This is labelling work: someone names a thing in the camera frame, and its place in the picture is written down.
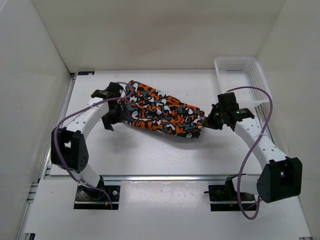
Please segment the orange camouflage shorts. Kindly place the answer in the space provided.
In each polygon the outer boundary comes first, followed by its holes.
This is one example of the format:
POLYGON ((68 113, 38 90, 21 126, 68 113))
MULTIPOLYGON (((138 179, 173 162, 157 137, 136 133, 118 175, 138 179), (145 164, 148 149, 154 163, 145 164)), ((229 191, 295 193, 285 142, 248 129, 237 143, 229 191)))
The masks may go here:
POLYGON ((129 81, 124 100, 126 122, 143 130, 183 138, 199 138, 207 117, 199 107, 186 104, 138 81, 129 81))

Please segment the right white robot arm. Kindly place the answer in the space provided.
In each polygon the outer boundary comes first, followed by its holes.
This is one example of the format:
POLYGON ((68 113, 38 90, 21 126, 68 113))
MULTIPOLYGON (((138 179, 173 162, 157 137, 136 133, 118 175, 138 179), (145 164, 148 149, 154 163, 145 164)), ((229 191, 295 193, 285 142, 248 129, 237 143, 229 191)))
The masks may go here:
POLYGON ((218 103, 212 106, 205 127, 222 130, 226 125, 249 147, 248 154, 258 160, 260 176, 245 174, 241 167, 238 174, 229 176, 224 193, 230 200, 242 193, 259 196, 265 203, 298 196, 302 187, 302 162, 282 152, 262 129, 253 113, 240 108, 233 92, 218 95, 218 103))

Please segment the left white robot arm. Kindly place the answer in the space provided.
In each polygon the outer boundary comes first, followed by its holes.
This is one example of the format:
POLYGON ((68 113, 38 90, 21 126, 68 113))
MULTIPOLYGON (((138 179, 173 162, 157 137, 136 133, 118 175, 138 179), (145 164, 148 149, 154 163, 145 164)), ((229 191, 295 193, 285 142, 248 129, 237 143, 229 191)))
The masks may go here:
POLYGON ((125 100, 134 92, 125 82, 111 82, 106 89, 95 90, 85 108, 63 118, 51 133, 51 162, 68 172, 73 180, 88 188, 93 200, 105 194, 102 177, 89 165, 86 139, 101 121, 106 130, 129 118, 125 100))

